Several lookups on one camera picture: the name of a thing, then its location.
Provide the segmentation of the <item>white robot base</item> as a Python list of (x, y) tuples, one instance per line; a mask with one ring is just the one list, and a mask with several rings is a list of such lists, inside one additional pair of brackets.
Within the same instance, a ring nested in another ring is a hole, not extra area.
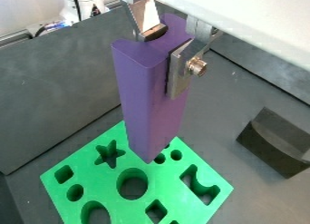
[(70, 24), (109, 12), (105, 0), (64, 0), (60, 16)]

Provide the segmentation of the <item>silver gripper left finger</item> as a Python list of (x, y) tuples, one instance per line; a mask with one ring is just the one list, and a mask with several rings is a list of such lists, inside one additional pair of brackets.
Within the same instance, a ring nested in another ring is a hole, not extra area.
[(169, 27), (162, 23), (155, 0), (139, 0), (129, 5), (137, 28), (137, 38), (142, 42), (161, 38)]

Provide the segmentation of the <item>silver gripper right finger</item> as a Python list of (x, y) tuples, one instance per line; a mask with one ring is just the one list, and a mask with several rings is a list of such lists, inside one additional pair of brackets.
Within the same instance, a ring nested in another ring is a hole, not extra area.
[(166, 92), (173, 100), (189, 88), (191, 76), (205, 75), (207, 63), (202, 56), (210, 50), (211, 42), (223, 34), (217, 27), (191, 15), (187, 17), (186, 31), (193, 37), (170, 54)]

